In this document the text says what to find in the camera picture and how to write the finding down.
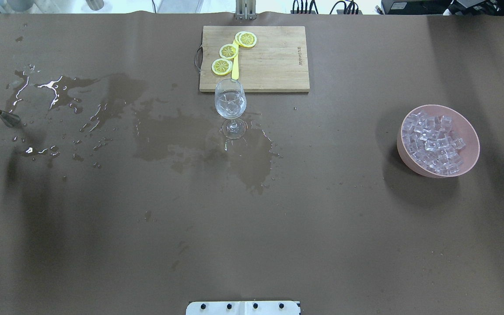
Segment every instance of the water spill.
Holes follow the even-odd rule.
[[[248,129],[242,139],[234,140],[225,154],[230,161],[229,172],[236,174],[246,189],[262,194],[272,170],[273,141],[260,129]]]
[[[218,127],[207,119],[183,115],[180,110],[178,116],[155,119],[151,114],[152,101],[141,105],[143,108],[134,109],[135,157],[146,161],[170,159],[171,168],[178,173],[198,163],[226,165],[246,189],[263,193],[262,183],[270,178],[272,159],[277,157],[272,152],[274,144],[264,131],[251,128],[243,138],[225,142]]]
[[[22,98],[20,98],[20,93],[22,90],[28,86],[28,81],[30,80],[30,77],[24,72],[20,72],[18,70],[14,71],[14,75],[18,76],[19,78],[22,79],[22,83],[20,83],[16,88],[13,90],[13,96],[7,100],[5,110],[6,112],[12,113],[16,107],[17,103],[22,101]]]
[[[204,137],[198,136],[214,129],[210,121],[192,116],[163,116],[162,119],[151,117],[152,101],[142,102],[144,108],[135,109],[136,138],[135,157],[146,161],[162,160],[174,154],[174,146],[183,149],[206,151]]]
[[[101,129],[110,119],[121,118],[124,108],[133,105],[146,88],[147,83],[144,80],[131,79],[123,73],[108,76],[108,93],[90,118],[90,121],[96,123],[90,131]]]
[[[32,160],[34,161],[35,158],[34,156],[49,156],[50,160],[48,161],[48,167],[52,167],[51,162],[54,158],[58,157],[60,155],[60,152],[58,151],[58,147],[56,146],[51,146],[50,148],[44,148],[42,150],[37,150],[34,147],[28,147],[25,151],[20,153],[22,156],[33,156]]]
[[[58,109],[60,106],[68,106],[73,109],[75,114],[78,114],[83,111],[83,108],[78,105],[82,100],[70,96],[69,91],[71,91],[72,88],[86,88],[98,81],[100,81],[100,79],[70,78],[62,75],[58,80],[50,80],[50,82],[38,84],[36,87],[49,88],[54,92],[54,100],[52,100],[48,111]]]
[[[151,210],[147,210],[145,211],[144,221],[149,222],[150,219],[151,219]]]
[[[79,161],[79,162],[84,161],[84,158],[82,156],[78,155],[77,153],[73,154],[73,159],[76,161]]]

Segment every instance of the glass base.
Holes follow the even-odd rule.
[[[238,139],[244,136],[248,129],[246,122],[240,118],[227,119],[220,128],[220,131],[229,139]]]

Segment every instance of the lemon slice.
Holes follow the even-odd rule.
[[[231,60],[238,53],[238,46],[235,44],[226,44],[219,49],[219,56]]]
[[[242,46],[242,44],[240,43],[240,40],[238,39],[238,37],[242,33],[246,33],[246,31],[240,31],[240,32],[236,33],[236,35],[234,36],[234,40],[236,40],[236,43],[238,43],[240,46]]]
[[[224,76],[232,70],[232,61],[224,58],[219,58],[211,64],[211,69],[214,74]]]
[[[252,32],[240,32],[240,35],[238,36],[238,43],[243,47],[254,47],[257,41],[258,38]]]

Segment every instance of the wine glass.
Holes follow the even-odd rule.
[[[227,120],[221,126],[224,136],[229,139],[241,138],[248,126],[240,115],[246,110],[244,88],[238,80],[224,79],[215,87],[215,109]]]

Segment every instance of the cutting board handle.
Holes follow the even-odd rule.
[[[200,52],[200,50],[202,51],[202,60],[199,62],[198,66],[198,53]],[[194,57],[194,65],[196,66],[196,68],[198,68],[199,74],[202,73],[202,62],[203,62],[203,46],[200,46],[198,50],[196,50],[196,56]]]

